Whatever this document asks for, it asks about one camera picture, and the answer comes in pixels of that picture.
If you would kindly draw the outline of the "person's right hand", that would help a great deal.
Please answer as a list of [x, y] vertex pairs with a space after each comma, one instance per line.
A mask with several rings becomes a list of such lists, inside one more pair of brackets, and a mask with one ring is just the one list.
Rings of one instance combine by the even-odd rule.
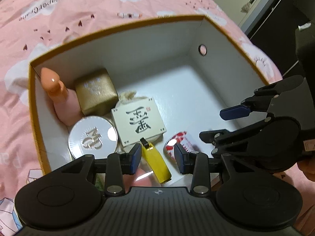
[[307, 179], [315, 181], [315, 159], [299, 161], [297, 163], [298, 168], [303, 172]]

